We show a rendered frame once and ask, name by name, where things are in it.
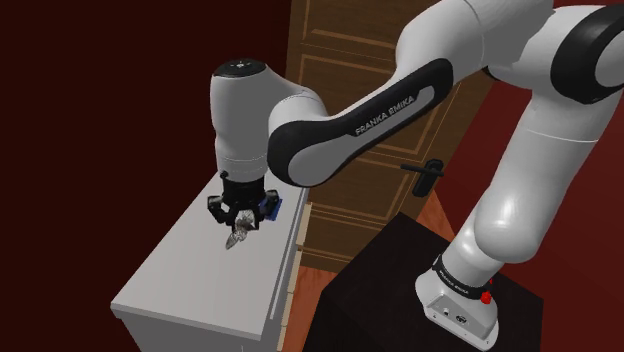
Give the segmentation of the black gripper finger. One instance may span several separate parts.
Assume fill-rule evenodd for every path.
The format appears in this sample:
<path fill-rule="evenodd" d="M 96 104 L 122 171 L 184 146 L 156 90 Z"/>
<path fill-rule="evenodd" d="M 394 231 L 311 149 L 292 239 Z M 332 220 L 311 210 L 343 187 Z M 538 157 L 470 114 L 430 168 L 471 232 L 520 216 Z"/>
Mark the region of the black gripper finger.
<path fill-rule="evenodd" d="M 223 209 L 223 198 L 221 196 L 209 196 L 207 198 L 207 209 L 217 223 L 232 225 L 230 209 Z"/>
<path fill-rule="evenodd" d="M 253 219 L 250 223 L 250 229 L 251 230 L 258 230 L 260 227 L 260 223 L 265 219 L 266 215 L 267 215 L 267 210 L 266 210 L 266 206 L 265 203 L 259 203 L 257 205 L 255 205 L 252 209 L 251 209 L 252 215 L 253 215 Z"/>

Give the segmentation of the small blue block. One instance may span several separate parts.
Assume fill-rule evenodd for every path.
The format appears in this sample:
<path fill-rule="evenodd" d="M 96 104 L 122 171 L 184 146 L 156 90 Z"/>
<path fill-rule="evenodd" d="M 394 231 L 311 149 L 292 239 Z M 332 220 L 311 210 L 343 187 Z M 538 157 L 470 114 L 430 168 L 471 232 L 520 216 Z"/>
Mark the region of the small blue block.
<path fill-rule="evenodd" d="M 260 214 L 264 220 L 275 221 L 277 219 L 282 198 L 276 190 L 267 190 L 265 198 L 259 203 Z"/>

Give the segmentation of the crumpled silver object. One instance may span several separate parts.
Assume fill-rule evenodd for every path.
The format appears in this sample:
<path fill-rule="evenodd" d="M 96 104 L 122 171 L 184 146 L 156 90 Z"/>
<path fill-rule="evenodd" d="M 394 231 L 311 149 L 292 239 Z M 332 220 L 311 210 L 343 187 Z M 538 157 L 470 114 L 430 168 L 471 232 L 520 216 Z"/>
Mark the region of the crumpled silver object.
<path fill-rule="evenodd" d="M 255 215 L 253 211 L 241 210 L 234 220 L 233 230 L 226 240 L 225 248 L 229 250 L 238 242 L 244 241 L 248 233 L 255 229 Z"/>

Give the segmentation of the white chest of drawers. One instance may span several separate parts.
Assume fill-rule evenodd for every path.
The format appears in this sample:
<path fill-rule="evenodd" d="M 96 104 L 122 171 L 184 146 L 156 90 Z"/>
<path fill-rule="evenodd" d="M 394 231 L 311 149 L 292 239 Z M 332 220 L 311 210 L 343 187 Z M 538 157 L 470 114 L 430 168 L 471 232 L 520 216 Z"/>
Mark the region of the white chest of drawers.
<path fill-rule="evenodd" d="M 308 191 L 272 174 L 274 221 L 226 248 L 230 229 L 207 209 L 204 186 L 110 304 L 141 352 L 277 352 L 296 237 Z"/>

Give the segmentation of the dark robot stand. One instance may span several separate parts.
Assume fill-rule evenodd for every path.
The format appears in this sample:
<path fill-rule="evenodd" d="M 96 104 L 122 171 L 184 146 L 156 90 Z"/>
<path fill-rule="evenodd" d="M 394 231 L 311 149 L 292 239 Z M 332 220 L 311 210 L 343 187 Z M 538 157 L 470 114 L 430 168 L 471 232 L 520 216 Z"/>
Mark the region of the dark robot stand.
<path fill-rule="evenodd" d="M 396 215 L 323 289 L 302 352 L 478 352 L 430 321 L 415 281 L 445 239 Z"/>

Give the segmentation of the brown panelled door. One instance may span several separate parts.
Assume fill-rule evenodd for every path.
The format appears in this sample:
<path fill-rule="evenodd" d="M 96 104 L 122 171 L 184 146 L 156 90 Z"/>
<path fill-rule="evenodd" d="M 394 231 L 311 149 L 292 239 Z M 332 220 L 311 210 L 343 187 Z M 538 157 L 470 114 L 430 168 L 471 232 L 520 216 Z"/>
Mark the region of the brown panelled door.
<path fill-rule="evenodd" d="M 286 76 L 314 90 L 336 114 L 385 83 L 403 27 L 438 0 L 293 0 Z M 416 197 L 404 165 L 448 164 L 492 85 L 478 72 L 426 116 L 351 161 L 310 190 L 304 266 L 341 271 L 399 212 L 435 233 L 453 232 L 435 190 Z"/>

